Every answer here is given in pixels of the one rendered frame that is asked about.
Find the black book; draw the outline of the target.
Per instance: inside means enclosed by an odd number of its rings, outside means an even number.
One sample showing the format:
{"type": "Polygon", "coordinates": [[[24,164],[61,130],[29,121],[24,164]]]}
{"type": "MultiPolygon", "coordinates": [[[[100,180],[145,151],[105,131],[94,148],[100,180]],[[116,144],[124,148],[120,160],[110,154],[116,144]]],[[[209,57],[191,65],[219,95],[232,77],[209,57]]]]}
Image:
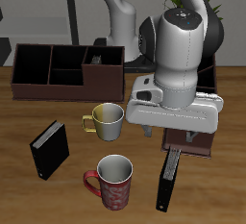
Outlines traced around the black book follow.
{"type": "Polygon", "coordinates": [[[37,175],[47,180],[69,156],[65,126],[55,120],[30,143],[37,175]]]}
{"type": "Polygon", "coordinates": [[[181,150],[170,147],[166,155],[159,179],[156,209],[167,212],[175,185],[181,150]]]}

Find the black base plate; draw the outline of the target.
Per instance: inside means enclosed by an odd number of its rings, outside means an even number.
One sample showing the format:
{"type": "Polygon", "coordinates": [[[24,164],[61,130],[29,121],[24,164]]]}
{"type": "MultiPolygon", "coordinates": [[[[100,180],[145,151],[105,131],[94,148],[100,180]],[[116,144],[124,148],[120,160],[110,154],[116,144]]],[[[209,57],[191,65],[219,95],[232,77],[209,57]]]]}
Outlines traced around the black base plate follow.
{"type": "Polygon", "coordinates": [[[130,39],[114,39],[99,37],[94,40],[94,46],[102,52],[102,63],[120,65],[121,53],[124,53],[124,69],[127,73],[154,72],[155,43],[133,37],[130,39]]]}

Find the dark vertical post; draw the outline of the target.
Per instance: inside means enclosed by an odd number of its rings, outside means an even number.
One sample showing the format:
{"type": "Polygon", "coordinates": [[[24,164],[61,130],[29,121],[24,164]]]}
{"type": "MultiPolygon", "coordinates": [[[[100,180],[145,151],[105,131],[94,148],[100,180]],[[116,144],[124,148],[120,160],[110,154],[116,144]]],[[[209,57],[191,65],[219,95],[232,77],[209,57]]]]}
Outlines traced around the dark vertical post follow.
{"type": "Polygon", "coordinates": [[[78,34],[75,0],[67,0],[67,8],[68,8],[69,25],[70,25],[70,32],[71,32],[71,41],[73,45],[78,45],[79,34],[78,34]]]}

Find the white shelf unit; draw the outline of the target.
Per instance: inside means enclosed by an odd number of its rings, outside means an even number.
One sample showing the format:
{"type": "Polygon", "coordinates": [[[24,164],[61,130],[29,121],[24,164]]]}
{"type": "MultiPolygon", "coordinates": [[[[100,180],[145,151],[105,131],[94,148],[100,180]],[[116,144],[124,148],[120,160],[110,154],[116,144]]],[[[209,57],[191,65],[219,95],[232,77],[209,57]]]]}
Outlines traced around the white shelf unit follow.
{"type": "Polygon", "coordinates": [[[72,44],[67,0],[0,0],[0,37],[72,44]]]}

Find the yellow and white mug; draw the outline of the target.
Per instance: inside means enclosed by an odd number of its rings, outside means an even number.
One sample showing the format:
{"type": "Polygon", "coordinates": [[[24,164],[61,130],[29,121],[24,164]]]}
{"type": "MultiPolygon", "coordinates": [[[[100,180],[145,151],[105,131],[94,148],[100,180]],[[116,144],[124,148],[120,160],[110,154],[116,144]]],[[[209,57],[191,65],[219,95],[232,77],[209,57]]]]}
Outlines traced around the yellow and white mug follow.
{"type": "Polygon", "coordinates": [[[104,141],[119,138],[124,118],[124,110],[113,103],[103,103],[92,110],[91,115],[82,117],[82,127],[85,132],[96,133],[104,141]],[[92,120],[94,128],[87,128],[86,121],[92,120]]]}

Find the red patterned mug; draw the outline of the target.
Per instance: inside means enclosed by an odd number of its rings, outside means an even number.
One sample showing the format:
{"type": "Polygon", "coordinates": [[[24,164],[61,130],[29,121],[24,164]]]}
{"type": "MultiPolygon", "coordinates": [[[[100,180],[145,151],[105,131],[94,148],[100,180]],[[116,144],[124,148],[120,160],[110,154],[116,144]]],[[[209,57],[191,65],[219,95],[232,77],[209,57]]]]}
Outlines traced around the red patterned mug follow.
{"type": "Polygon", "coordinates": [[[124,209],[129,201],[133,164],[122,155],[108,155],[100,160],[96,170],[84,174],[84,185],[102,199],[111,211],[124,209]]]}

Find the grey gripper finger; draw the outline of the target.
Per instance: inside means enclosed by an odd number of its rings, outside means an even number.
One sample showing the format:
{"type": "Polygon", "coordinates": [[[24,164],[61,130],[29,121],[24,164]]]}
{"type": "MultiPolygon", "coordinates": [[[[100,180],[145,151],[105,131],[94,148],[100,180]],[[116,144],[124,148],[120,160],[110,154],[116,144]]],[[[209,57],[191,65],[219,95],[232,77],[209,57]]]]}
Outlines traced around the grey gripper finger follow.
{"type": "Polygon", "coordinates": [[[142,129],[144,130],[144,135],[146,137],[151,137],[152,136],[152,128],[148,125],[143,125],[142,129]]]}
{"type": "Polygon", "coordinates": [[[185,134],[185,141],[191,143],[192,140],[193,140],[197,135],[198,135],[198,132],[193,132],[193,131],[187,132],[187,133],[185,134]]]}

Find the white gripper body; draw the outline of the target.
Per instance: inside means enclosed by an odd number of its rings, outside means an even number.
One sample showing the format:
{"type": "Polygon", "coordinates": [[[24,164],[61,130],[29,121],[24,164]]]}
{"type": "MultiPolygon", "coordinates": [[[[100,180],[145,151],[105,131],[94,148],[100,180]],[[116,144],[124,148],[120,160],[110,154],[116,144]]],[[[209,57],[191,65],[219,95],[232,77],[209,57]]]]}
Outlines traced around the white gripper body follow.
{"type": "Polygon", "coordinates": [[[129,123],[213,134],[224,100],[214,93],[197,92],[183,109],[167,109],[150,101],[130,98],[126,120],[129,123]]]}

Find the dark grey floor object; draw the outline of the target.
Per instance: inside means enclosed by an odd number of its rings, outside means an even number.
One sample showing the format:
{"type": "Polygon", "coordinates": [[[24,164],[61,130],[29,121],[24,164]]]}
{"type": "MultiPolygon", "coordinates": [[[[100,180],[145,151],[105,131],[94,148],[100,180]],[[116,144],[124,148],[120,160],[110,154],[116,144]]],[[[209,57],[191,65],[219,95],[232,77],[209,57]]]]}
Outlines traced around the dark grey floor object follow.
{"type": "Polygon", "coordinates": [[[0,66],[10,65],[12,47],[7,37],[0,37],[0,66]]]}

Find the dark brown desk caddy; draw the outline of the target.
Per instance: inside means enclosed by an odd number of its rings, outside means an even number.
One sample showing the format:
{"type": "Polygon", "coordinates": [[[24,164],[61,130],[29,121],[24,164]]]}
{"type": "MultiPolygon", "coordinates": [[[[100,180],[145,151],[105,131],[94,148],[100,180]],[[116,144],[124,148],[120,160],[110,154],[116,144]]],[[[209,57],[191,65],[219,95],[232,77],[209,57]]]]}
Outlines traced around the dark brown desk caddy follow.
{"type": "Polygon", "coordinates": [[[102,52],[93,45],[18,44],[12,69],[15,100],[122,102],[124,53],[120,65],[91,64],[102,52]]]}
{"type": "MultiPolygon", "coordinates": [[[[204,93],[216,93],[216,65],[215,55],[202,58],[198,67],[197,91],[204,93]]],[[[161,151],[167,152],[170,147],[180,149],[183,155],[201,158],[210,158],[214,134],[199,133],[191,143],[185,141],[185,134],[189,131],[164,129],[161,151]]]]}

